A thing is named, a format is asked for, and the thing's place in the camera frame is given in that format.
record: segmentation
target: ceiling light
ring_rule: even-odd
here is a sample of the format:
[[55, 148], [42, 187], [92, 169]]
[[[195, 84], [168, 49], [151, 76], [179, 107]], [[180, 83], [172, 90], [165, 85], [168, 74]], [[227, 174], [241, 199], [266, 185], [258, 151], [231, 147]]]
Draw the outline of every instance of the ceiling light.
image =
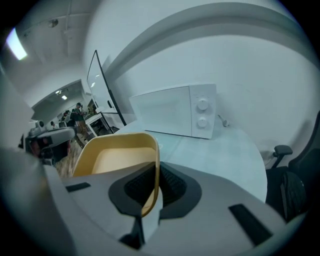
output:
[[8, 35], [6, 43], [9, 45], [11, 51], [19, 61], [27, 56], [27, 53], [18, 38], [16, 28], [14, 28]]

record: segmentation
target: microwave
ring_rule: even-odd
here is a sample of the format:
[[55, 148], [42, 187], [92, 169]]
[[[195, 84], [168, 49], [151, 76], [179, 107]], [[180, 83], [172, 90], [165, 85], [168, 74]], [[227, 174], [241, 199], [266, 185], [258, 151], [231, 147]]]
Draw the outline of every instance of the microwave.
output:
[[211, 139], [216, 117], [217, 86], [176, 85], [129, 98], [146, 131]]

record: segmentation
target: chair armrest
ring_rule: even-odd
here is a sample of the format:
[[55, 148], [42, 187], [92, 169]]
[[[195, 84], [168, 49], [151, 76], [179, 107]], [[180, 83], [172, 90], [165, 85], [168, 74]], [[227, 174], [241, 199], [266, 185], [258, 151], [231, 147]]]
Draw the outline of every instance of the chair armrest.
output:
[[277, 159], [271, 168], [276, 168], [278, 166], [278, 164], [280, 163], [280, 161], [282, 160], [282, 158], [284, 158], [284, 156], [291, 155], [292, 153], [293, 153], [293, 151], [292, 151], [291, 147], [289, 147], [287, 145], [275, 146], [273, 156]]
[[293, 151], [291, 147], [287, 145], [278, 145], [274, 147], [274, 157], [279, 157], [279, 156], [286, 156], [286, 155], [292, 155]]

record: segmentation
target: whiteboard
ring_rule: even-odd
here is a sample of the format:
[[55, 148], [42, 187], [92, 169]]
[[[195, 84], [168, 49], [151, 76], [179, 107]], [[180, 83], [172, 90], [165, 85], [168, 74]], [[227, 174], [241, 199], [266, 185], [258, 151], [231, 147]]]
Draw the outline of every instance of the whiteboard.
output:
[[93, 54], [86, 80], [97, 108], [102, 108], [104, 113], [117, 113], [101, 69], [97, 51]]

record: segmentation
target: power cord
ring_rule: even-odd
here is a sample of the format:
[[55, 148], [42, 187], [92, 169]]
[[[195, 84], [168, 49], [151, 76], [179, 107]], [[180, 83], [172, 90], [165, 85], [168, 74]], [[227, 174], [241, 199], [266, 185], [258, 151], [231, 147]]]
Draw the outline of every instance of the power cord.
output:
[[224, 127], [228, 127], [228, 126], [230, 125], [230, 122], [229, 122], [228, 120], [223, 119], [223, 118], [221, 117], [221, 115], [218, 114], [218, 117], [221, 119], [222, 125], [223, 125]]

